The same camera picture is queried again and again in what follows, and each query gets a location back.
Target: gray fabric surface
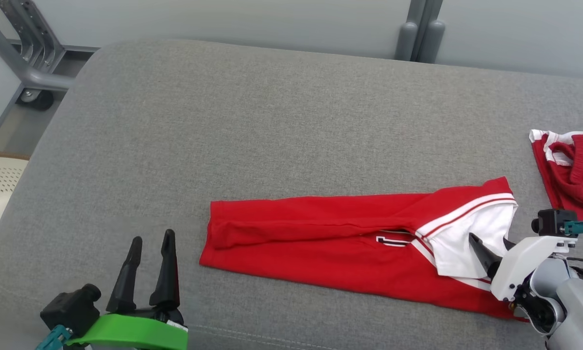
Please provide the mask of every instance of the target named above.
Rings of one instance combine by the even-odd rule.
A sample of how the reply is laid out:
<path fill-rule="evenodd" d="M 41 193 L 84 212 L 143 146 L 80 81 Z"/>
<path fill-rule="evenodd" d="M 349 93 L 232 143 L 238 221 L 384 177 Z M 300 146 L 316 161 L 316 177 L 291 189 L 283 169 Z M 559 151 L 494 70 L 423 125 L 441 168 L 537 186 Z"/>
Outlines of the gray fabric surface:
<path fill-rule="evenodd" d="M 518 241 L 549 206 L 531 128 L 583 130 L 583 80 L 185 40 L 103 48 L 0 223 L 0 310 L 42 334 L 41 308 L 84 283 L 101 288 L 103 310 L 135 235 L 143 306 L 173 228 L 194 350 L 540 349 L 524 323 L 198 265 L 214 199 L 428 192 L 501 175 L 520 204 Z"/>

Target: robotic arm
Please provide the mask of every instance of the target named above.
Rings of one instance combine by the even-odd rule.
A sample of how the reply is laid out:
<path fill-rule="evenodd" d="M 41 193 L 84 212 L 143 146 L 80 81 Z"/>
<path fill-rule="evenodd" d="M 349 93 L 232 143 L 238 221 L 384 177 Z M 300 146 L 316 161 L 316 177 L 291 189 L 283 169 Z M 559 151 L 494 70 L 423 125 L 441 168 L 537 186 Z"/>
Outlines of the robotic arm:
<path fill-rule="evenodd" d="M 491 279 L 491 292 L 529 319 L 548 350 L 583 350 L 583 268 L 569 266 L 583 222 L 569 210 L 541 210 L 532 222 L 538 237 L 505 241 L 503 258 L 473 233 L 469 243 Z"/>

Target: black wheel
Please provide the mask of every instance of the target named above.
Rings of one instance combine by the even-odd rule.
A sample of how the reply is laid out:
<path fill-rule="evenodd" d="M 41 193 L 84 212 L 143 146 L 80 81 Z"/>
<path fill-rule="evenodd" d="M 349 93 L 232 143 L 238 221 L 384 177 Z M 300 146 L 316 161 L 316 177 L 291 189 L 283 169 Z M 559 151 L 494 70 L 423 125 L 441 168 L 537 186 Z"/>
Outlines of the black wheel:
<path fill-rule="evenodd" d="M 47 111 L 52 104 L 54 104 L 54 94 L 52 91 L 43 89 L 39 92 L 36 99 L 26 102 L 21 99 L 21 96 L 17 99 L 16 104 L 21 106 L 27 106 L 38 111 Z"/>

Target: red garment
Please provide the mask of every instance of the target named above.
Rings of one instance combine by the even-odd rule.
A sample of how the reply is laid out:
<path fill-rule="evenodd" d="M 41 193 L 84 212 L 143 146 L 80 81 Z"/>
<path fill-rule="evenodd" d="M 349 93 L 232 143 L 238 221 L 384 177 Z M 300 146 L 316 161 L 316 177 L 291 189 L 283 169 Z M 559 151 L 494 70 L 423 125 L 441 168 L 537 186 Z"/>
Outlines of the red garment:
<path fill-rule="evenodd" d="M 212 202 L 200 264 L 511 318 L 488 279 L 438 275 L 424 238 L 511 193 L 501 177 L 434 193 Z"/>
<path fill-rule="evenodd" d="M 529 139 L 551 205 L 573 210 L 583 221 L 583 131 L 532 130 Z"/>

